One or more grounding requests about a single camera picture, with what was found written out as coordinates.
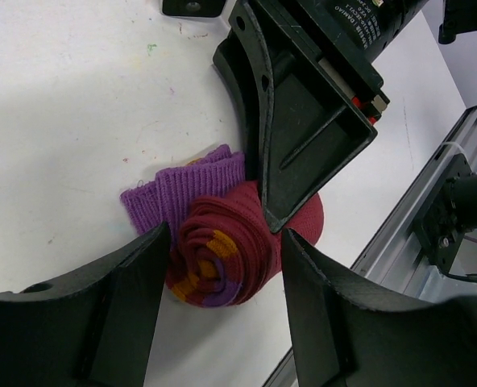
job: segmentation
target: bolt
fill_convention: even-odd
[[[444,237],[443,239],[441,239],[441,243],[439,244],[442,248],[447,248],[448,246],[450,246],[450,240],[446,237]]]

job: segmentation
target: purple fabric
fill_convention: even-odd
[[[221,145],[190,165],[159,171],[154,181],[125,191],[120,200],[140,235],[166,221],[175,245],[194,199],[222,198],[244,180],[244,154],[232,154],[228,145]]]

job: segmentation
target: white table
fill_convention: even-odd
[[[135,237],[118,195],[217,144],[239,146],[211,57],[222,20],[156,1],[0,1],[0,291]],[[350,265],[464,110],[418,15],[376,61],[392,99],[377,140],[321,192],[318,247]],[[261,386],[290,347],[281,276],[244,306],[164,293],[146,385]]]

